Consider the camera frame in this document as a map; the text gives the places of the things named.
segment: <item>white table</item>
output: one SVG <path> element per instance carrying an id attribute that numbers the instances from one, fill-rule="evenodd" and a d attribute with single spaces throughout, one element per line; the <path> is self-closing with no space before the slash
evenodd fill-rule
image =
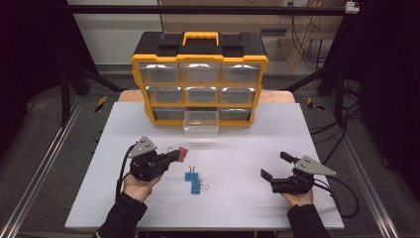
<path id="1" fill-rule="evenodd" d="M 96 230 L 114 204 L 115 185 L 127 149 L 148 136 L 158 153 L 189 149 L 185 162 L 172 163 L 146 200 L 138 224 L 144 230 L 278 230 L 289 227 L 289 205 L 261 178 L 291 176 L 284 151 L 319 161 L 302 111 L 296 103 L 261 103 L 249 128 L 220 128 L 216 141 L 188 141 L 182 128 L 153 126 L 142 102 L 114 104 L 86 177 L 65 223 L 66 228 Z M 208 190 L 190 194 L 184 173 L 194 165 Z M 315 205 L 327 229 L 344 228 L 329 193 L 314 187 Z"/>

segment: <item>gray floor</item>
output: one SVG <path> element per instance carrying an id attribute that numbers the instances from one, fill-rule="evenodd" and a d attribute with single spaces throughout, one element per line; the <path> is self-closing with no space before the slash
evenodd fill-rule
<path id="1" fill-rule="evenodd" d="M 284 65 L 284 62 L 278 59 L 274 71 L 283 70 L 282 76 L 267 75 L 263 81 L 264 89 L 282 88 L 284 85 L 302 78 L 305 74 L 305 71 L 295 73 L 286 68 L 281 69 L 281 66 L 279 66 L 281 64 Z M 117 73 L 108 72 L 103 75 L 120 86 L 136 88 L 129 74 L 117 70 Z M 77 195 L 95 151 L 97 140 L 100 139 L 100 131 L 106 124 L 113 102 L 118 100 L 118 93 L 92 81 L 89 81 L 89 84 L 92 88 L 91 92 L 88 96 L 83 97 L 80 112 L 60 148 L 37 198 L 20 227 L 21 232 L 83 234 L 65 229 L 64 223 L 70 211 L 69 207 Z M 314 104 L 318 106 L 327 106 L 326 104 L 331 100 L 331 98 L 320 98 L 316 95 L 314 90 L 316 84 L 316 82 L 313 82 L 294 92 L 296 101 L 301 105 L 308 128 L 320 127 L 333 122 L 328 110 L 309 109 L 307 107 L 307 96 L 311 96 Z M 95 112 L 97 102 L 102 95 L 108 95 L 108 100 L 101 112 Z M 7 221 L 19 203 L 59 129 L 61 113 L 59 96 L 59 88 L 55 87 L 33 98 L 33 108 L 26 115 L 14 142 L 0 161 L 1 226 Z M 352 99 L 346 98 L 345 106 L 349 107 L 353 103 Z M 313 136 L 321 161 L 330 153 L 338 141 L 339 135 L 323 143 L 318 144 L 317 142 L 336 132 L 335 128 L 331 128 Z M 363 163 L 399 236 L 420 237 L 420 227 L 418 226 L 420 203 L 411 194 L 399 172 L 385 169 L 382 166 L 381 154 L 363 120 L 351 120 L 348 125 L 347 136 Z M 357 174 L 349 164 L 349 154 L 343 143 L 333 154 L 327 166 L 338 173 L 338 178 L 347 183 L 361 201 L 359 214 L 354 218 L 344 218 L 346 228 L 331 231 L 333 237 L 382 237 L 375 217 L 370 210 L 370 205 L 361 189 L 362 184 L 358 181 Z M 333 181 L 330 181 L 330 185 L 339 196 L 343 213 L 351 213 L 355 208 L 351 194 Z M 31 237 L 22 233 L 20 236 Z M 288 230 L 280 231 L 279 237 L 290 237 L 290 232 Z"/>

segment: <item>human hand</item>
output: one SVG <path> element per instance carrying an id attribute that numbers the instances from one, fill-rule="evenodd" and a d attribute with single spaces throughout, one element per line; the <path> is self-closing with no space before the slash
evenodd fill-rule
<path id="1" fill-rule="evenodd" d="M 282 193 L 281 195 L 287 200 L 287 202 L 291 206 L 303 206 L 314 203 L 314 195 L 312 189 L 310 189 L 306 194 L 293 195 L 290 193 Z"/>
<path id="2" fill-rule="evenodd" d="M 145 202 L 146 198 L 152 194 L 152 187 L 160 181 L 162 176 L 154 178 L 151 181 L 143 181 L 129 174 L 124 178 L 123 192 L 139 202 Z"/>

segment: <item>small parts organizer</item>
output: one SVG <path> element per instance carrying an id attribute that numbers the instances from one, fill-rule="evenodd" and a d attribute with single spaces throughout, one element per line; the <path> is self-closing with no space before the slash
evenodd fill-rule
<path id="1" fill-rule="evenodd" d="M 153 124 L 210 135 L 254 123 L 268 58 L 257 33 L 144 32 L 132 63 Z"/>

